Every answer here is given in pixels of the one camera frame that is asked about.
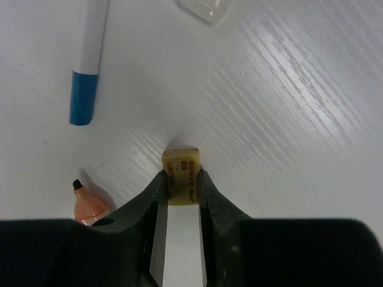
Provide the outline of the yellow eraser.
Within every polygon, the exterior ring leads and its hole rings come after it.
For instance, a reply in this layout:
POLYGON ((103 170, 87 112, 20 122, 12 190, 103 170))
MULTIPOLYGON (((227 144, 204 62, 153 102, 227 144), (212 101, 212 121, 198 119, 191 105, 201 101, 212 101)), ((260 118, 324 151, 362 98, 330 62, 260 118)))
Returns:
POLYGON ((164 151, 162 164, 168 181, 168 204, 170 206, 199 204, 197 187, 200 171, 199 150, 190 148, 164 151))

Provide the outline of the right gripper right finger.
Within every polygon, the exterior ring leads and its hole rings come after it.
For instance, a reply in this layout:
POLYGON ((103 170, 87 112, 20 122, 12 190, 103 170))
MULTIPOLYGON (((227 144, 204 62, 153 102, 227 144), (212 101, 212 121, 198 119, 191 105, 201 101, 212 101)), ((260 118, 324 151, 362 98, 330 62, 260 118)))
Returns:
POLYGON ((199 172, 199 225, 204 286, 257 286, 243 253, 242 221, 251 217, 226 198, 207 171, 199 172))

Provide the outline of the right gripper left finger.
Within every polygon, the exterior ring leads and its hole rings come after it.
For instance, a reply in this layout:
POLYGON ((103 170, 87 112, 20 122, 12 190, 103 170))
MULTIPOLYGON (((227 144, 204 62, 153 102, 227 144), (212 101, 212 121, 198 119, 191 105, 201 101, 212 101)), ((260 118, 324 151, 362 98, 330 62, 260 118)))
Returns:
POLYGON ((101 286, 162 286, 168 221, 167 179, 159 172, 129 202, 96 221, 104 263, 96 271, 101 286))

